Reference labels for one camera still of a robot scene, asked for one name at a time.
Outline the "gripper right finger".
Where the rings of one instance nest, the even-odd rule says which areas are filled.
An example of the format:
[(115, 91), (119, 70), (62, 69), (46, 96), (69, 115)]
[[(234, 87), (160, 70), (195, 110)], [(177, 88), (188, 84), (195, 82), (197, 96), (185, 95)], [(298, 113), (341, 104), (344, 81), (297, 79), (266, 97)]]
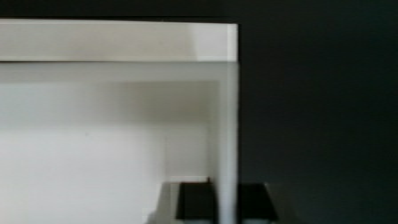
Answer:
[(279, 214), (263, 183), (238, 185), (238, 224), (275, 224)]

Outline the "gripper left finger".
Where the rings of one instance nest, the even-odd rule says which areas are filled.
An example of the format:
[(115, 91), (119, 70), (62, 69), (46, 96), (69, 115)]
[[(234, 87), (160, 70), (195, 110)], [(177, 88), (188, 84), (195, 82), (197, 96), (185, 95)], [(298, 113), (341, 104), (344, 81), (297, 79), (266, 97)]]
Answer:
[(218, 201), (209, 177), (165, 179), (147, 224), (218, 224)]

